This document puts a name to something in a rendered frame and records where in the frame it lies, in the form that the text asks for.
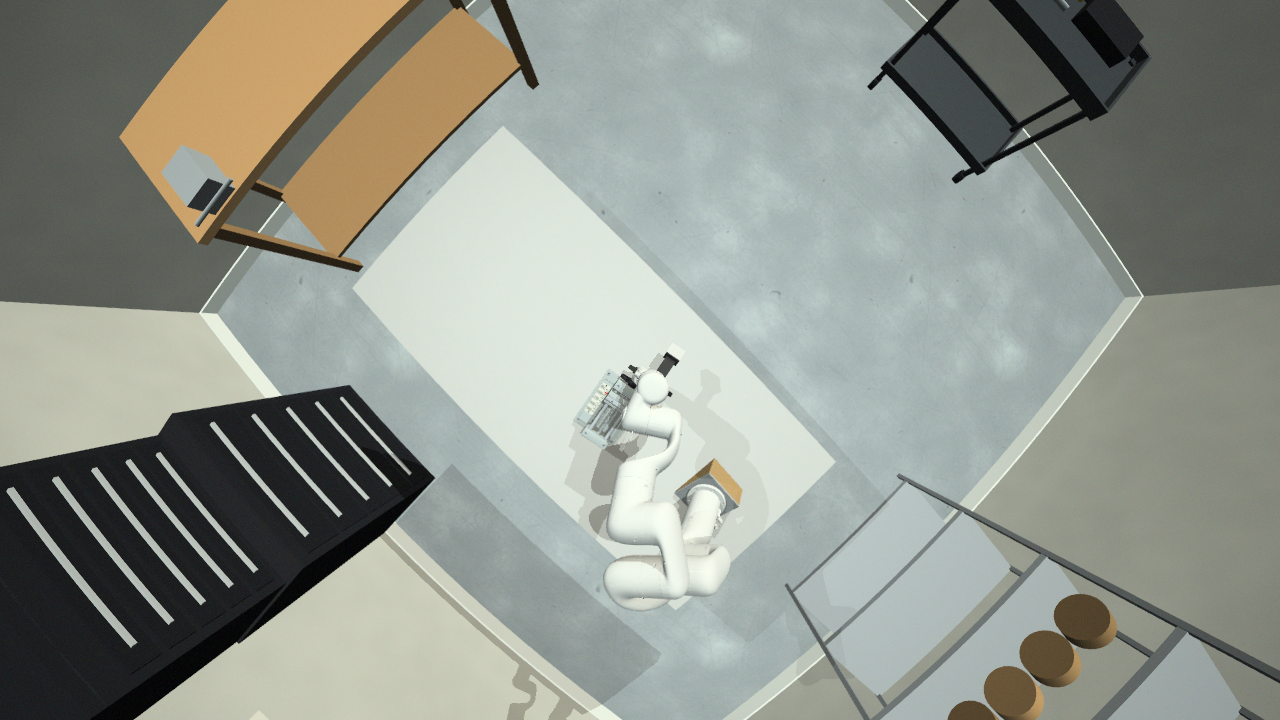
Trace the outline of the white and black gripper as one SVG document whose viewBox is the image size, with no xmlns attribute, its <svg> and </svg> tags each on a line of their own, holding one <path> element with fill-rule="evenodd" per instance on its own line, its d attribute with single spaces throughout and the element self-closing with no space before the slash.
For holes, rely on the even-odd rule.
<svg viewBox="0 0 1280 720">
<path fill-rule="evenodd" d="M 644 366 L 632 366 L 631 364 L 628 365 L 628 369 L 630 369 L 631 372 L 634 372 L 634 374 L 635 374 L 635 372 L 639 372 L 639 373 L 641 373 L 641 372 L 646 372 L 646 370 L 648 370 L 648 369 L 646 369 L 646 368 L 644 368 Z M 635 383 L 635 384 L 637 386 L 637 380 L 636 380 L 637 378 L 636 378 L 635 375 L 632 375 L 632 377 L 631 377 L 631 379 L 632 379 L 632 380 L 634 380 L 634 383 Z M 672 393 L 669 392 L 669 393 L 668 393 L 668 396 L 671 397 L 671 396 L 672 396 Z"/>
</svg>

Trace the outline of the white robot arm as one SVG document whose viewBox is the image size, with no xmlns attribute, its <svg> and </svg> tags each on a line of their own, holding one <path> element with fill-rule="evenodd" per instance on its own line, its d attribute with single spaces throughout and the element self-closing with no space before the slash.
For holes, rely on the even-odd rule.
<svg viewBox="0 0 1280 720">
<path fill-rule="evenodd" d="M 673 503 L 652 502 L 657 475 L 678 452 L 682 416 L 657 404 L 668 396 L 666 375 L 684 354 L 684 348 L 672 343 L 657 370 L 635 372 L 637 386 L 621 418 L 625 430 L 668 441 L 660 454 L 622 462 L 614 479 L 605 524 L 608 536 L 621 544 L 657 544 L 660 550 L 660 555 L 616 559 L 605 568 L 607 594 L 631 611 L 659 609 L 684 594 L 716 594 L 730 573 L 728 550 L 709 544 L 713 529 L 719 527 L 716 519 L 723 523 L 726 500 L 721 489 L 707 484 L 689 489 L 690 505 L 682 523 Z"/>
</svg>

